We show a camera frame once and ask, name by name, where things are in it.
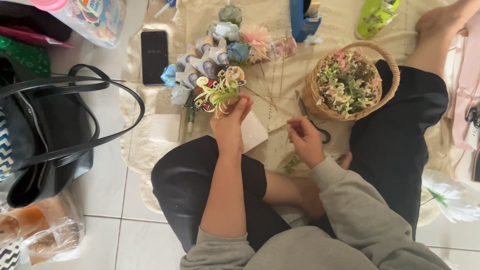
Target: white tile floor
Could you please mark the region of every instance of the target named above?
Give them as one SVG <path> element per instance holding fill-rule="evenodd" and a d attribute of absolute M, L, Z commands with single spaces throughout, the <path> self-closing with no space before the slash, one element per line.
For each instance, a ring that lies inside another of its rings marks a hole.
<path fill-rule="evenodd" d="M 52 72 L 66 74 L 77 63 L 94 65 L 113 79 L 127 77 L 128 40 L 140 29 L 148 0 L 126 0 L 127 15 L 121 44 L 114 50 L 95 47 L 76 33 L 75 49 L 51 51 Z M 101 135 L 120 131 L 125 121 L 120 113 L 118 88 L 84 95 L 101 123 Z M 91 171 L 72 184 L 72 191 L 85 214 L 86 239 L 79 259 L 19 266 L 19 270 L 157 270 L 178 269 L 184 255 L 179 241 L 162 214 L 150 211 L 140 197 L 140 175 L 127 169 L 114 140 L 95 149 Z M 417 240 L 441 258 L 459 265 L 459 270 L 478 270 L 480 222 L 451 223 L 440 215 L 418 228 Z"/>

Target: white foam block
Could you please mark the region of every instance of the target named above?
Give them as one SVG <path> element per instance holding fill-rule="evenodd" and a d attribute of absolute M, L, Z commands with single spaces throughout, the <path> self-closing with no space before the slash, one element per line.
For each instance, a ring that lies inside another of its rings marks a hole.
<path fill-rule="evenodd" d="M 150 140 L 155 142 L 178 142 L 180 131 L 179 114 L 154 114 L 150 121 Z"/>
<path fill-rule="evenodd" d="M 255 146 L 261 144 L 268 139 L 268 132 L 258 120 L 253 111 L 250 111 L 241 124 L 241 136 L 245 150 L 243 153 L 250 151 Z"/>

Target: smartphone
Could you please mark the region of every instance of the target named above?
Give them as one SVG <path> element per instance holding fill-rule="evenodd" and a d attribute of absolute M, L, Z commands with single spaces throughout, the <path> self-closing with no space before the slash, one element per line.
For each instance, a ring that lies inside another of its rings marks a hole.
<path fill-rule="evenodd" d="M 142 75 L 144 85 L 160 86 L 165 82 L 160 79 L 168 66 L 168 42 L 165 31 L 142 32 Z"/>

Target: lace tablecloth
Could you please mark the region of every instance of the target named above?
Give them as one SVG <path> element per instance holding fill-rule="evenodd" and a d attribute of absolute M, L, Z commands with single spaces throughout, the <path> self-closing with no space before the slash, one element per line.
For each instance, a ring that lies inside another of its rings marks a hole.
<path fill-rule="evenodd" d="M 256 23 L 268 28 L 273 40 L 282 39 L 286 33 L 290 34 L 289 1 L 277 0 L 233 0 L 232 4 L 242 10 L 242 24 Z M 360 13 L 363 1 L 359 0 L 323 0 L 319 14 L 323 20 L 317 34 L 324 38 L 322 44 L 314 47 L 305 47 L 298 44 L 298 51 L 293 56 L 285 59 L 283 71 L 282 95 L 280 85 L 282 81 L 282 61 L 263 64 L 245 70 L 247 86 L 262 97 L 253 95 L 255 104 L 252 110 L 269 132 L 269 138 L 259 146 L 247 153 L 248 156 L 260 160 L 270 170 L 277 170 L 293 156 L 292 144 L 286 144 L 287 132 L 285 121 L 293 115 L 300 115 L 295 90 L 302 90 L 307 75 L 312 71 L 317 61 L 335 48 L 341 48 L 356 41 L 354 27 Z M 387 25 L 374 41 L 385 47 L 397 59 L 399 64 L 406 55 L 415 47 L 416 34 L 413 31 L 418 18 L 426 11 L 445 5 L 445 1 L 430 0 L 403 1 L 397 11 L 398 17 Z M 177 0 L 177 9 L 168 8 L 157 19 L 153 15 L 161 8 L 163 3 L 152 1 L 145 16 L 142 30 L 130 41 L 128 47 L 130 78 L 126 86 L 134 89 L 145 101 L 146 113 L 140 124 L 130 133 L 121 138 L 121 151 L 129 168 L 141 173 L 141 193 L 145 204 L 156 212 L 161 212 L 157 200 L 152 194 L 150 172 L 155 163 L 179 143 L 159 143 L 149 140 L 150 119 L 156 113 L 182 113 L 182 128 L 180 131 L 181 142 L 192 140 L 203 135 L 211 134 L 208 120 L 210 114 L 199 112 L 195 118 L 192 135 L 185 132 L 186 110 L 182 107 L 172 107 L 170 104 L 170 87 L 144 86 L 141 81 L 141 46 L 140 33 L 142 31 L 165 30 L 168 32 L 168 50 L 170 62 L 177 61 L 177 54 L 184 53 L 187 43 L 205 35 L 210 22 L 217 18 L 218 11 L 225 5 L 224 0 Z M 380 56 L 366 51 L 371 59 Z M 268 101 L 274 102 L 283 110 L 276 111 Z M 138 105 L 127 95 L 120 92 L 120 107 L 127 126 L 135 119 Z M 330 132 L 332 141 L 326 145 L 325 151 L 331 156 L 339 156 L 348 150 L 348 139 L 353 122 L 317 121 L 317 125 Z M 446 157 L 446 152 L 441 147 L 436 147 L 441 137 L 441 124 L 429 130 L 427 136 L 431 137 L 429 143 L 431 160 L 427 166 L 441 169 L 448 174 L 446 165 L 440 166 Z M 305 173 L 305 167 L 299 166 L 298 174 Z M 421 210 L 419 225 L 431 222 L 439 213 L 435 204 L 426 204 Z M 300 214 L 284 216 L 288 221 L 295 220 Z"/>

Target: hand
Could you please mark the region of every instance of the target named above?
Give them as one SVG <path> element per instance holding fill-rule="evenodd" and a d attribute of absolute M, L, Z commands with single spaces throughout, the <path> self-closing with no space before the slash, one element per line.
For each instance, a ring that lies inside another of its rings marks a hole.
<path fill-rule="evenodd" d="M 252 109 L 253 99 L 250 95 L 240 93 L 240 99 L 231 100 L 228 103 L 227 113 L 218 111 L 218 119 L 215 116 L 210 120 L 219 153 L 242 154 L 244 150 L 241 137 L 241 123 Z"/>
<path fill-rule="evenodd" d="M 287 123 L 290 125 L 290 142 L 295 146 L 298 156 L 310 169 L 315 168 L 325 159 L 322 135 L 307 117 L 294 117 Z"/>

